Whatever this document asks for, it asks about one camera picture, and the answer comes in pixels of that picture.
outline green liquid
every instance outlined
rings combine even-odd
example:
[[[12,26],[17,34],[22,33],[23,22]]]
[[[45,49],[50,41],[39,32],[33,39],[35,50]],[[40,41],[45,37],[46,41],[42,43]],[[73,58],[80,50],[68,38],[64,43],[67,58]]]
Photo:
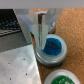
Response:
[[[67,76],[59,76],[55,78],[51,84],[75,84],[70,78]]]

